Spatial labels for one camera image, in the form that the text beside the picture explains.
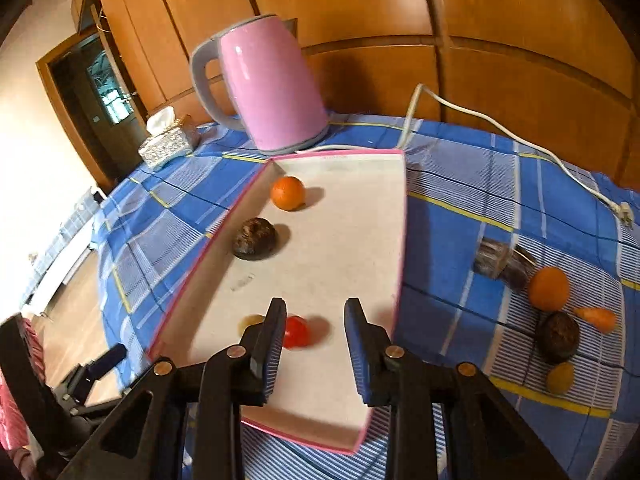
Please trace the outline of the tan round fruit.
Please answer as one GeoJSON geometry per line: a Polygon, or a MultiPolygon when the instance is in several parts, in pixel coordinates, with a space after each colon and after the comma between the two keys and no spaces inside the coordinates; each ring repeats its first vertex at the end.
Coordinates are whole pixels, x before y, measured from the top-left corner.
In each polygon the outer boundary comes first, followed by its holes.
{"type": "Polygon", "coordinates": [[[251,314],[244,316],[238,325],[238,333],[242,336],[247,329],[247,327],[262,324],[264,322],[265,317],[261,314],[251,314]]]}

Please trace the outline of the orange carrot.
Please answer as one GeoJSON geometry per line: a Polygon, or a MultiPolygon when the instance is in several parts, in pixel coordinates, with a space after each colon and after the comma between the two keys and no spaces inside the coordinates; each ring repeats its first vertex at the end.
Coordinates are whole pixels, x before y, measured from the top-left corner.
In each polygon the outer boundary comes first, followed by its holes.
{"type": "Polygon", "coordinates": [[[604,334],[612,333],[616,327],[616,314],[605,308],[575,308],[574,313],[581,320],[604,334]]]}

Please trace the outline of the red tomato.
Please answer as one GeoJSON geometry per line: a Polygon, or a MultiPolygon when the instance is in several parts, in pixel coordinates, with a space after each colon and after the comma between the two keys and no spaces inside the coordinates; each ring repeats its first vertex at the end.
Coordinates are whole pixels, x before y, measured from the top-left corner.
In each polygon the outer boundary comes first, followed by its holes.
{"type": "Polygon", "coordinates": [[[298,315],[286,319],[283,347],[285,349],[305,348],[311,343],[311,332],[308,322],[298,315]]]}

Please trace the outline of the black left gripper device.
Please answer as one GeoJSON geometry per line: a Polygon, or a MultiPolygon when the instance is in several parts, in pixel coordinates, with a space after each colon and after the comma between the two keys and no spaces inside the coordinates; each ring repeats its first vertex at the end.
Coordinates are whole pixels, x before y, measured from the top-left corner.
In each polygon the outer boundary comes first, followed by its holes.
{"type": "Polygon", "coordinates": [[[76,365],[53,389],[55,399],[64,414],[71,419],[83,418],[91,425],[102,422],[122,397],[116,396],[115,399],[89,406],[86,405],[86,401],[94,384],[126,359],[126,356],[126,347],[123,344],[115,344],[96,360],[85,365],[76,365]]]}

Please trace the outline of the yellowish fruit on cloth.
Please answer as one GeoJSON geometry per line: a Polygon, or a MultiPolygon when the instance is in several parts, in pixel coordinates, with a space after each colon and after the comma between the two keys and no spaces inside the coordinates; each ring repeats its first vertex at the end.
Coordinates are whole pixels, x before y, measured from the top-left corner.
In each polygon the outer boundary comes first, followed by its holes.
{"type": "Polygon", "coordinates": [[[575,377],[574,365],[570,361],[566,361],[555,365],[548,371],[546,377],[547,390],[556,396],[568,393],[573,387],[575,377]]]}

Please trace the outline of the red cushioned chair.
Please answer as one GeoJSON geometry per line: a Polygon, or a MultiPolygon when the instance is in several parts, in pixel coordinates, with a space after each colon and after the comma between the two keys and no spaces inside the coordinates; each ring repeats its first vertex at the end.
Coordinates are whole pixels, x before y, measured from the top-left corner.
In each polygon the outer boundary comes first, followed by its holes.
{"type": "Polygon", "coordinates": [[[39,479],[40,444],[29,424],[46,385],[44,351],[32,323],[14,314],[1,325],[1,449],[24,479],[39,479]]]}

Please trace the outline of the dark brown fruit on cloth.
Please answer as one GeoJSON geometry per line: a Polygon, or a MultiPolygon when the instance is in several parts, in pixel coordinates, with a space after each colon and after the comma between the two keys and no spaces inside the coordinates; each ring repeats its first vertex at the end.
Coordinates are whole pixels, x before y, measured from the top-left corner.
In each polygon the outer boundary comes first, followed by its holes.
{"type": "Polygon", "coordinates": [[[541,359],[550,365],[570,360],[580,344],[577,322],[565,312],[553,312],[539,324],[535,336],[541,359]]]}

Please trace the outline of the orange on tablecloth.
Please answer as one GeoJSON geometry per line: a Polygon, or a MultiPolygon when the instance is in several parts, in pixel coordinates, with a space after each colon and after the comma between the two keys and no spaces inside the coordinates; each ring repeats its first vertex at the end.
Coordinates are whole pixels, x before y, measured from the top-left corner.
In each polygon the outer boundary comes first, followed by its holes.
{"type": "Polygon", "coordinates": [[[554,266],[539,269],[527,289],[530,304],[544,312],[562,310],[570,298],[570,281],[563,270],[554,266]]]}

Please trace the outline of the dark brown fruit in tray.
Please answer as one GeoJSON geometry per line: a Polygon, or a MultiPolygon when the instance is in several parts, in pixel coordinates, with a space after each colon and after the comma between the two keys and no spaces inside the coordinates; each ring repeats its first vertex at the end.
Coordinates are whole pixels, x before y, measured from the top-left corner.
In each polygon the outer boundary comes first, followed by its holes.
{"type": "Polygon", "coordinates": [[[232,254],[243,260],[267,258],[276,248],[278,233],[266,219],[254,217],[244,221],[232,240],[232,254]]]}

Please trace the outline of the white pink-rimmed tray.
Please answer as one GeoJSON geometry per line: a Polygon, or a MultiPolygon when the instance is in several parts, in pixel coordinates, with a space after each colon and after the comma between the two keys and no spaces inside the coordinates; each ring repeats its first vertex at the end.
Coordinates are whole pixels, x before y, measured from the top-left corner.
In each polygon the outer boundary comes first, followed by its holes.
{"type": "Polygon", "coordinates": [[[328,151],[269,159],[222,218],[196,259],[148,355],[185,366],[239,341],[244,316],[281,298],[304,318],[308,347],[282,353],[273,394],[244,408],[247,425],[267,434],[341,454],[355,453],[372,417],[356,389],[344,330],[347,299],[370,322],[391,330],[399,304],[407,217],[405,156],[397,150],[328,151]],[[273,205],[274,181],[303,182],[306,202],[273,205]],[[232,254],[241,224],[259,217],[278,233],[267,258],[232,254]]]}

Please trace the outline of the silver tissue box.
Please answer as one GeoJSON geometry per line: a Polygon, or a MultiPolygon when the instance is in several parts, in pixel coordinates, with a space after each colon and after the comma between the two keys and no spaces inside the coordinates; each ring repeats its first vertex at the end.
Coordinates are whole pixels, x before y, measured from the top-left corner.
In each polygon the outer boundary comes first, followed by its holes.
{"type": "Polygon", "coordinates": [[[139,155],[152,171],[172,160],[190,155],[201,142],[201,135],[189,114],[179,116],[172,106],[166,106],[146,122],[149,136],[140,145],[139,155]]]}

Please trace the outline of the pink electric kettle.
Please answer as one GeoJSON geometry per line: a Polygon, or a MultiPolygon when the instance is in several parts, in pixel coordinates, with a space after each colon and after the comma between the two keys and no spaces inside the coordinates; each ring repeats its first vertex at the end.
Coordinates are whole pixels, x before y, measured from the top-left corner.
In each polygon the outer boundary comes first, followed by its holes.
{"type": "Polygon", "coordinates": [[[243,131],[262,154],[309,148],[326,136],[329,116],[300,50],[295,20],[265,14],[236,23],[197,46],[190,57],[193,88],[211,118],[243,131]],[[209,89],[206,66],[220,64],[236,115],[209,89]]]}

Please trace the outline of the wooden door frame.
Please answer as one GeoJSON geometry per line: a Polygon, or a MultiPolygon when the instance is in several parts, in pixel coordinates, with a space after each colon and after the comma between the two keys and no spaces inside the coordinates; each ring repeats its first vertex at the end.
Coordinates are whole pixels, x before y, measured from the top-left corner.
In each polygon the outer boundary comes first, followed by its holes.
{"type": "Polygon", "coordinates": [[[145,107],[106,32],[76,32],[36,62],[67,139],[104,192],[142,163],[145,107]]]}

